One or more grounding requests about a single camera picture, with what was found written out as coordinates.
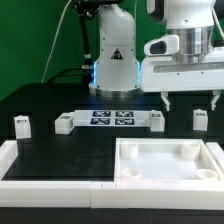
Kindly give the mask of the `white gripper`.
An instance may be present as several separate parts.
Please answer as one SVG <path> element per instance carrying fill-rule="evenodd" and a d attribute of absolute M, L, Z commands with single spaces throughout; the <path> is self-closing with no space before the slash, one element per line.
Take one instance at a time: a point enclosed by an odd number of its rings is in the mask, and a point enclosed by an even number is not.
<path fill-rule="evenodd" d="M 168 92 L 213 90 L 214 111 L 224 89 L 224 47 L 216 47 L 202 63 L 178 64 L 170 56 L 146 57 L 141 65 L 140 87 L 144 92 L 161 92 L 167 112 Z"/>

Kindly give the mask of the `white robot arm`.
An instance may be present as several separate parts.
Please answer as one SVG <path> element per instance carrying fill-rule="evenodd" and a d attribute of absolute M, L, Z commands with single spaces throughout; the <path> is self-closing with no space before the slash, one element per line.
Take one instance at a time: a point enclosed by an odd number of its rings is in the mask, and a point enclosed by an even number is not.
<path fill-rule="evenodd" d="M 100 7 L 100 56 L 94 63 L 93 94 L 124 97 L 134 91 L 158 92 L 168 103 L 170 92 L 224 90 L 224 47 L 212 44 L 218 23 L 216 0 L 146 0 L 147 14 L 166 25 L 166 34 L 144 45 L 135 57 L 135 21 L 118 5 Z"/>

